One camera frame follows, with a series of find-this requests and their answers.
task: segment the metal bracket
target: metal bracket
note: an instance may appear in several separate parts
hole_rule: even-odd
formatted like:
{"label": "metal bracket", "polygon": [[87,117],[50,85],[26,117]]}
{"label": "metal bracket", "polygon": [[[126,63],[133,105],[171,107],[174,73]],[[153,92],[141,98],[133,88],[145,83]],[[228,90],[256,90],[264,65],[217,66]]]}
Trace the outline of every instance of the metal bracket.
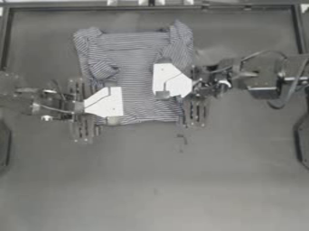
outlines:
{"label": "metal bracket", "polygon": [[185,126],[205,127],[209,112],[209,98],[187,96],[183,99]]}
{"label": "metal bracket", "polygon": [[[83,78],[76,78],[68,81],[68,93],[74,95],[76,101],[82,102],[94,94],[94,89],[84,83]],[[70,131],[75,143],[92,143],[92,139],[98,135],[95,118],[95,115],[72,116]]]}

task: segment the black cable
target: black cable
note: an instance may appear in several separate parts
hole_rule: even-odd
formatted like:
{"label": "black cable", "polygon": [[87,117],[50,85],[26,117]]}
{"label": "black cable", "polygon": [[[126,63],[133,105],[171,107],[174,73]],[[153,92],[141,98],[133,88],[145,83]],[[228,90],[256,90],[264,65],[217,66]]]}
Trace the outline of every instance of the black cable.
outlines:
{"label": "black cable", "polygon": [[[281,51],[265,50],[265,51],[258,51],[258,52],[250,54],[249,56],[246,56],[245,58],[242,58],[241,63],[244,63],[245,61],[250,60],[252,58],[256,58],[256,57],[258,57],[258,56],[261,56],[261,55],[264,55],[266,53],[276,53],[280,57],[282,57],[284,60],[288,58],[285,53],[281,52]],[[222,69],[217,69],[217,70],[210,71],[210,74],[222,73],[222,72],[225,72],[226,70],[229,70],[232,68],[233,68],[233,65],[229,65]]]}
{"label": "black cable", "polygon": [[280,100],[278,104],[276,104],[274,102],[270,102],[268,101],[266,103],[269,104],[269,106],[274,109],[282,109],[286,105],[286,103],[290,101],[290,97],[293,95],[293,93],[296,92],[296,89],[297,89],[297,85],[298,85],[298,82],[300,82],[300,78],[302,76],[302,73],[304,73],[304,70],[305,70],[305,67],[309,63],[309,58],[306,58],[302,62],[302,65],[298,69],[298,72],[297,72],[297,75],[296,75],[296,78],[292,82],[292,85],[290,85],[290,89],[289,89],[289,92],[288,92],[288,95],[285,97],[284,100]]}

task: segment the fabric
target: fabric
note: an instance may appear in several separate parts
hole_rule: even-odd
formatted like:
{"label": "fabric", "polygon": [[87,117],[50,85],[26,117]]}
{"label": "fabric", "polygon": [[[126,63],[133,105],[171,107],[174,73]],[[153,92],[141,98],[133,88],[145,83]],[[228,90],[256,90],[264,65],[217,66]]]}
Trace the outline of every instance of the fabric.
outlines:
{"label": "fabric", "polygon": [[83,77],[102,87],[115,81],[122,87],[125,116],[120,124],[175,122],[182,108],[175,98],[155,99],[153,66],[169,59],[182,72],[193,62],[191,29],[175,21],[159,32],[103,33],[92,27],[74,34]]}

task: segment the stripe pattern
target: stripe pattern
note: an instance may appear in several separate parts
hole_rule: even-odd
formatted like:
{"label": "stripe pattern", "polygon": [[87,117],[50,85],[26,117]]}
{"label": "stripe pattern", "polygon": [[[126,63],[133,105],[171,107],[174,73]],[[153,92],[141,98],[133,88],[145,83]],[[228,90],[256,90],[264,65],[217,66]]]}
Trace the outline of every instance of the stripe pattern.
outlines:
{"label": "stripe pattern", "polygon": [[153,66],[171,60],[182,72],[193,63],[191,29],[175,21],[158,32],[103,33],[92,27],[74,34],[80,70],[90,84],[102,88],[111,81],[122,87],[125,115],[120,124],[146,121],[175,122],[183,115],[175,98],[155,99]]}

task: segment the table surface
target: table surface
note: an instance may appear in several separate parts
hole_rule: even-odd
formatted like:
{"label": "table surface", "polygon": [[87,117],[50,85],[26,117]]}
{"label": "table surface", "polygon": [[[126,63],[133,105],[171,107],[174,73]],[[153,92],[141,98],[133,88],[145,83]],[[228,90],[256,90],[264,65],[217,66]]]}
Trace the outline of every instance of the table surface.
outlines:
{"label": "table surface", "polygon": [[[50,79],[66,86],[80,74],[76,30],[154,30],[175,19],[193,28],[203,63],[297,51],[289,11],[20,12],[8,70],[35,87]],[[301,94],[277,111],[236,90],[213,100],[207,127],[183,131],[187,144],[174,124],[146,123],[107,127],[80,146],[64,123],[5,111],[13,147],[0,178],[0,230],[305,230],[309,171],[292,137],[304,113]]]}

